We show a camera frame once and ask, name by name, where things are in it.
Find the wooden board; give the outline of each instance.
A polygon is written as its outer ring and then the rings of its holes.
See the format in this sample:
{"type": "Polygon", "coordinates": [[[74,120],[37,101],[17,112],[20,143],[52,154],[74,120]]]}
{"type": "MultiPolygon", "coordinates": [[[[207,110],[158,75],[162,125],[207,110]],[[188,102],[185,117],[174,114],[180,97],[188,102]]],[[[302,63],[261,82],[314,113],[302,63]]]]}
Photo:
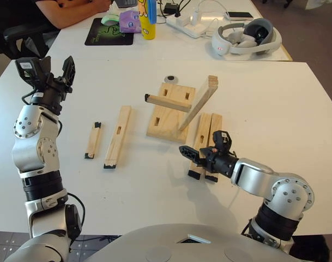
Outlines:
{"type": "Polygon", "coordinates": [[[152,94],[145,94],[145,102],[182,112],[189,112],[191,109],[191,105],[189,103],[175,101],[166,97],[153,96],[152,94]]]}
{"type": "MultiPolygon", "coordinates": [[[[210,114],[203,113],[200,117],[200,122],[198,124],[194,149],[200,151],[200,148],[207,147],[208,145],[208,134],[210,130],[210,121],[212,116],[210,114]]],[[[193,162],[190,164],[188,175],[200,180],[201,175],[205,175],[206,171],[199,166],[196,166],[193,162]]]]}
{"type": "MultiPolygon", "coordinates": [[[[195,97],[195,90],[193,87],[162,83],[159,96],[191,104],[195,97]]],[[[182,131],[178,130],[184,115],[184,112],[156,105],[146,135],[184,144],[188,135],[188,127],[182,131]]]]}
{"type": "Polygon", "coordinates": [[[100,134],[101,122],[94,122],[92,130],[90,131],[88,146],[84,154],[84,158],[93,159],[95,154],[96,145],[100,134]]]}
{"type": "MultiPolygon", "coordinates": [[[[210,122],[210,131],[208,136],[208,146],[214,146],[213,133],[218,130],[222,130],[222,116],[218,114],[212,114],[212,120],[210,122]]],[[[210,172],[206,172],[204,178],[213,182],[218,182],[218,173],[212,174],[210,172]]]]}
{"type": "Polygon", "coordinates": [[[179,124],[179,130],[184,130],[205,103],[210,99],[212,94],[218,89],[218,77],[209,75],[207,80],[201,86],[200,90],[196,93],[194,102],[192,103],[190,111],[184,116],[179,124]]]}
{"type": "Polygon", "coordinates": [[[113,133],[109,148],[106,152],[104,168],[116,168],[118,157],[123,144],[124,135],[126,133],[131,107],[128,105],[121,106],[115,131],[113,133]]]}

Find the gray floor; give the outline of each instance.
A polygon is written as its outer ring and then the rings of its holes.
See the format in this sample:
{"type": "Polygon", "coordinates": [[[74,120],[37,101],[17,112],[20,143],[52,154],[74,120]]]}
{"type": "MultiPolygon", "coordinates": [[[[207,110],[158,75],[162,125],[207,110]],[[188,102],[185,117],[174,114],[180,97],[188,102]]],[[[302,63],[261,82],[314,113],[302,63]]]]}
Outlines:
{"type": "MultiPolygon", "coordinates": [[[[82,262],[93,255],[98,250],[108,245],[109,239],[93,239],[101,236],[79,236],[73,243],[72,252],[69,254],[69,262],[82,262]]],[[[8,256],[13,254],[22,244],[29,239],[29,234],[0,232],[0,262],[3,262],[8,256]]]]}
{"type": "Polygon", "coordinates": [[[332,4],[305,10],[307,0],[294,0],[287,9],[285,0],[252,1],[279,30],[293,60],[308,63],[332,100],[332,4]]]}
{"type": "MultiPolygon", "coordinates": [[[[283,44],[293,60],[307,62],[332,99],[332,4],[305,10],[306,0],[294,0],[287,9],[283,8],[283,0],[268,0],[267,4],[262,4],[260,0],[253,2],[281,32],[283,44]]],[[[0,75],[8,63],[9,59],[0,55],[0,75]]],[[[94,236],[80,236],[79,239],[84,241],[74,243],[69,261],[84,261],[108,244],[108,240],[85,241],[91,237],[94,236]]],[[[325,237],[332,262],[332,235],[325,237]]],[[[28,234],[0,232],[0,262],[27,239],[28,234]]]]}

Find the white headset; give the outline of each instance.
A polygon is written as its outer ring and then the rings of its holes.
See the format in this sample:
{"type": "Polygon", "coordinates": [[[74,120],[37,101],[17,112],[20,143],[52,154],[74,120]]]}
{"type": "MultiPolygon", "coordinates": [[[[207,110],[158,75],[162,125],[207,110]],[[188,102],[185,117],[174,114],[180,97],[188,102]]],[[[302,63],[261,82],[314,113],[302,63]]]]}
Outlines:
{"type": "Polygon", "coordinates": [[[269,20],[264,18],[254,19],[247,25],[233,23],[221,26],[212,37],[212,47],[220,56],[227,53],[239,55],[272,53],[280,47],[281,43],[282,37],[279,31],[273,27],[269,20]],[[228,37],[224,37],[223,31],[230,28],[243,28],[243,30],[234,31],[228,37]]]}

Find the computer mouse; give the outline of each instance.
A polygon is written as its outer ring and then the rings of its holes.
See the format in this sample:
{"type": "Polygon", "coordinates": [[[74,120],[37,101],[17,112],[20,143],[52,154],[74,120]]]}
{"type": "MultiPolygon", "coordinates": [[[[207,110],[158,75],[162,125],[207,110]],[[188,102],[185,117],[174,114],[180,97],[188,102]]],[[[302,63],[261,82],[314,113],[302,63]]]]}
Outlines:
{"type": "Polygon", "coordinates": [[[104,26],[113,26],[113,25],[118,24],[118,21],[119,21],[119,16],[118,15],[107,14],[101,19],[100,22],[104,26]]]}

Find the power strip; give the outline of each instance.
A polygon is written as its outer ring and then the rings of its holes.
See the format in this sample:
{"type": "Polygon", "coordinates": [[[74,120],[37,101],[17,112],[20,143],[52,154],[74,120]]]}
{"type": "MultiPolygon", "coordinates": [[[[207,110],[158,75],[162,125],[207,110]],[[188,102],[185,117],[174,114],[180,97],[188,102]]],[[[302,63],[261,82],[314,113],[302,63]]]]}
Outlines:
{"type": "Polygon", "coordinates": [[[192,25],[190,23],[190,17],[175,17],[174,15],[167,17],[167,25],[174,27],[175,29],[193,37],[199,38],[205,34],[207,27],[201,23],[192,25]]]}

